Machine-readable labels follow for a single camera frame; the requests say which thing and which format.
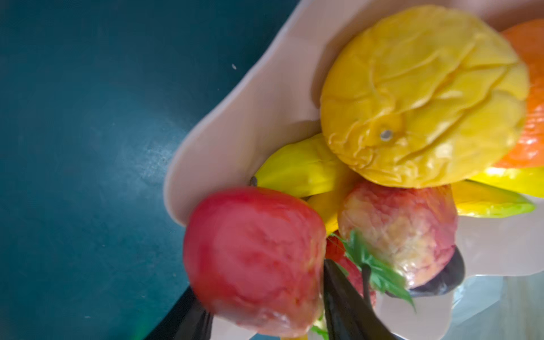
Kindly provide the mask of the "dark purple plum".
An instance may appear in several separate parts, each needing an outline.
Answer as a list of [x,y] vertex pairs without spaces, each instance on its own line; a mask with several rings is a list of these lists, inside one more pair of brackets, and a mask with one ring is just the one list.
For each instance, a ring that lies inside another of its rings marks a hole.
[[373,254],[388,265],[403,281],[384,293],[409,302],[413,298],[442,296],[463,283],[466,268],[456,245],[442,247],[434,239],[398,239],[390,245],[381,242]]

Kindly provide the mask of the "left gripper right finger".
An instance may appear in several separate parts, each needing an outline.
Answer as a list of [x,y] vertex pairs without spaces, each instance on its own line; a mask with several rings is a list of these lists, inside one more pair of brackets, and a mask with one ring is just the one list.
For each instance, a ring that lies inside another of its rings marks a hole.
[[330,339],[395,340],[396,336],[379,320],[373,308],[351,285],[339,266],[324,261],[324,310]]

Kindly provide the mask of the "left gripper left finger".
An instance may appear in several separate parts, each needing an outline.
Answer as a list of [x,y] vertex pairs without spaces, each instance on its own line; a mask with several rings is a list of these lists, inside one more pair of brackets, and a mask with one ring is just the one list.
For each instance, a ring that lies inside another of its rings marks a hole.
[[189,286],[144,340],[210,340],[213,315]]

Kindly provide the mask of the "red apple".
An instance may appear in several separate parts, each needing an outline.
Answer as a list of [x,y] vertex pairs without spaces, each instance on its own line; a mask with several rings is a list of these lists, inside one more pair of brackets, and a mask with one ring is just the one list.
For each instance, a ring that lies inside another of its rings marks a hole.
[[326,229],[306,202],[231,188],[204,198],[184,237],[190,286],[206,310],[274,337],[300,337],[322,315]]

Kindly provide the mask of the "cream plastic banana bag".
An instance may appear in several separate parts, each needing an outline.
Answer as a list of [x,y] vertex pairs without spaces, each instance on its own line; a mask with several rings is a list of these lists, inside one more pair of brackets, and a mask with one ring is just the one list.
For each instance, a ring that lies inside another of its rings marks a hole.
[[451,323],[443,338],[542,339],[543,273],[466,279],[455,290]]

